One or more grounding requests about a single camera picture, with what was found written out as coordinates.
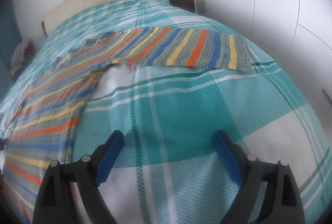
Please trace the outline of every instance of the teal plaid bedsheet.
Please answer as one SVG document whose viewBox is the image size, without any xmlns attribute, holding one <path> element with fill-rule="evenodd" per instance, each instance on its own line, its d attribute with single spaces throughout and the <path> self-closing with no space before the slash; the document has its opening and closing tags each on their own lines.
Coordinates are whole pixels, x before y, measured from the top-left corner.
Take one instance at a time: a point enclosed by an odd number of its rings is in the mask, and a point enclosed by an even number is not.
<svg viewBox="0 0 332 224">
<path fill-rule="evenodd" d="M 205 28 L 238 35 L 216 21 L 172 7 L 168 0 L 123 0 L 92 7 L 62 23 L 45 40 L 3 101 L 0 129 L 29 82 L 70 48 L 107 31 L 143 26 Z M 119 224 L 219 223 L 238 188 L 213 151 L 212 135 L 217 129 L 224 129 L 233 142 L 263 161 L 288 161 L 301 192 L 306 223 L 314 223 L 322 214 L 332 195 L 332 158 L 323 129 L 287 74 L 246 42 L 253 66 L 250 73 L 133 67 L 129 84 L 87 103 L 74 147 L 66 149 L 76 161 L 104 143 L 113 130 L 124 133 L 125 146 L 100 187 Z M 17 182 L 15 187 L 19 191 L 23 186 Z M 251 222 L 259 213 L 263 190 L 264 185 Z M 33 204 L 35 196 L 24 198 Z M 13 199 L 7 199 L 21 221 L 29 223 Z M 25 203 L 20 206 L 33 213 Z"/>
</svg>

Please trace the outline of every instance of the blue curtain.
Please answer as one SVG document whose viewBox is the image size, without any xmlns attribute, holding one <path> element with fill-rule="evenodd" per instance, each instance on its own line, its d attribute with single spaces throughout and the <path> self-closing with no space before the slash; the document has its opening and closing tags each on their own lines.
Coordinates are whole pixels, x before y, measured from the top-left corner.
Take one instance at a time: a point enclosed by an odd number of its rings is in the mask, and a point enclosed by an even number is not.
<svg viewBox="0 0 332 224">
<path fill-rule="evenodd" d="M 0 103 L 14 81 L 9 74 L 10 60 L 22 37 L 11 0 L 0 2 Z"/>
</svg>

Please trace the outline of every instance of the checkered bedspread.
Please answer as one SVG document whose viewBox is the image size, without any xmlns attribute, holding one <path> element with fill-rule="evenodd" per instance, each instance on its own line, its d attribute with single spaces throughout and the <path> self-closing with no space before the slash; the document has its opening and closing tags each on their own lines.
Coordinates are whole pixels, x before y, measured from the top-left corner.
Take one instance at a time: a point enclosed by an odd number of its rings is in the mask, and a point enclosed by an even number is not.
<svg viewBox="0 0 332 224">
<path fill-rule="evenodd" d="M 85 10 L 62 23 L 44 42 L 0 107 L 0 129 L 26 86 L 58 57 L 87 38 L 107 31 L 161 26 L 208 29 L 238 35 L 211 19 L 170 6 L 168 0 L 123 0 Z M 286 73 L 246 40 L 252 71 L 186 67 L 126 67 L 107 90 L 97 89 L 84 107 L 74 142 L 50 154 L 78 160 L 104 143 L 113 130 L 125 145 L 100 192 L 121 223 L 219 223 L 238 188 L 212 148 L 212 135 L 224 129 L 233 142 L 260 160 L 285 159 L 292 168 L 305 209 L 314 223 L 331 199 L 331 153 L 321 125 Z M 10 128 L 2 137 L 9 135 Z M 39 181 L 38 159 L 1 154 L 4 193 L 22 222 L 30 223 Z M 11 167 L 3 166 L 4 158 Z M 19 173 L 13 179 L 12 174 Z M 254 221 L 264 185 L 250 218 Z"/>
</svg>

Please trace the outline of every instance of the silver screw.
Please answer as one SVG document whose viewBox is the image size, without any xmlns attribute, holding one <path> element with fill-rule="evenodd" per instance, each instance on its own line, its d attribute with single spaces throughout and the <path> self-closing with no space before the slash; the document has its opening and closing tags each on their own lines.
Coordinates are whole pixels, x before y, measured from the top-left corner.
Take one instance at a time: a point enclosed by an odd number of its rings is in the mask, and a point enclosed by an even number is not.
<svg viewBox="0 0 332 224">
<path fill-rule="evenodd" d="M 83 162 L 88 162 L 88 161 L 90 161 L 90 159 L 91 159 L 91 156 L 89 156 L 89 155 L 85 155 L 82 157 Z"/>
<path fill-rule="evenodd" d="M 57 160 L 53 160 L 53 161 L 51 161 L 51 163 L 50 163 L 50 166 L 51 167 L 55 167 L 55 166 L 57 166 L 58 165 L 58 161 Z"/>
<path fill-rule="evenodd" d="M 287 161 L 283 160 L 283 159 L 280 160 L 280 164 L 283 165 L 283 166 L 287 166 L 288 165 Z"/>
<path fill-rule="evenodd" d="M 247 158 L 250 160 L 250 161 L 255 161 L 256 160 L 256 157 L 254 155 L 247 155 Z"/>
</svg>

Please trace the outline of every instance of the nightstand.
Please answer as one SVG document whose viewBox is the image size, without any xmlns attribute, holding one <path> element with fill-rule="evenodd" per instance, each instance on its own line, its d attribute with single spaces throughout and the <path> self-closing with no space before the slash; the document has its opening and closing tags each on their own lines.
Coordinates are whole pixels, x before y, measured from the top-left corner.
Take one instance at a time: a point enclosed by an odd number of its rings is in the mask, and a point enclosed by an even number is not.
<svg viewBox="0 0 332 224">
<path fill-rule="evenodd" d="M 194 0 L 169 0 L 169 2 L 174 7 L 195 13 Z"/>
</svg>

